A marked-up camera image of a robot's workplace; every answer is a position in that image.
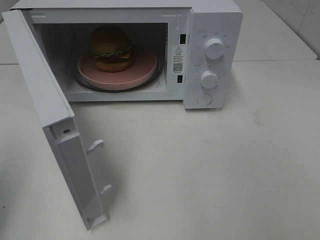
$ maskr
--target sticker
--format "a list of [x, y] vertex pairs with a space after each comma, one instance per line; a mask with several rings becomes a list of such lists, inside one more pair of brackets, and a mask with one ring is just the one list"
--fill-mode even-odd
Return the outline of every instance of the sticker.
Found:
[[32, 24], [34, 31], [36, 32], [38, 30], [38, 28], [40, 27], [40, 24]]
[[171, 47], [172, 72], [182, 74], [185, 72], [185, 58], [187, 57], [187, 46], [185, 44], [175, 44]]

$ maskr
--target table surface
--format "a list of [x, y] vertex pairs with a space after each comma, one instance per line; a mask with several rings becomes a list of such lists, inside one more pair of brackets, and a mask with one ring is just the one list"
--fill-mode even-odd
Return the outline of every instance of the table surface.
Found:
[[223, 109], [73, 103], [109, 222], [86, 231], [18, 65], [0, 66], [0, 239], [318, 240], [320, 62], [235, 62]]
[[[235, 61], [317, 59], [317, 55], [262, 0], [236, 2], [244, 17]], [[4, 23], [0, 24], [0, 43], [0, 64], [17, 64]]]

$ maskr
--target microwave oven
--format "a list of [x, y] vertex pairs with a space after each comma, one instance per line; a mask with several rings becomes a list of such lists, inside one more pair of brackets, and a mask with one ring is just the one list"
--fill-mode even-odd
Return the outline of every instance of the microwave oven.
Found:
[[[89, 230], [109, 217], [104, 201], [112, 185], [97, 189], [87, 155], [104, 142], [84, 148], [69, 102], [182, 100], [186, 109], [221, 108], [243, 14], [232, 0], [20, 0], [3, 18], [44, 134]], [[80, 62], [90, 34], [104, 25], [155, 56], [141, 85], [115, 90], [87, 81]], [[115, 86], [120, 74], [134, 78], [136, 66], [111, 73]]]

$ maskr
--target warning triangle symbol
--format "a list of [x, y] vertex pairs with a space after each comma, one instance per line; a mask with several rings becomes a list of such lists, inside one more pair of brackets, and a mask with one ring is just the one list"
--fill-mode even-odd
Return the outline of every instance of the warning triangle symbol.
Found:
[[175, 50], [176, 53], [182, 53], [182, 50], [180, 47], [178, 47], [176, 50]]

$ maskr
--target open microwave door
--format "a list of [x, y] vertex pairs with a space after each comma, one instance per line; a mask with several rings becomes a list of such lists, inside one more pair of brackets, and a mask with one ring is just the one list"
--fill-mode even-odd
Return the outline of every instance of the open microwave door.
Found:
[[84, 149], [74, 112], [36, 42], [30, 22], [20, 10], [4, 12], [3, 18], [44, 134], [89, 230], [107, 219], [87, 159], [87, 154], [104, 143], [98, 140]]

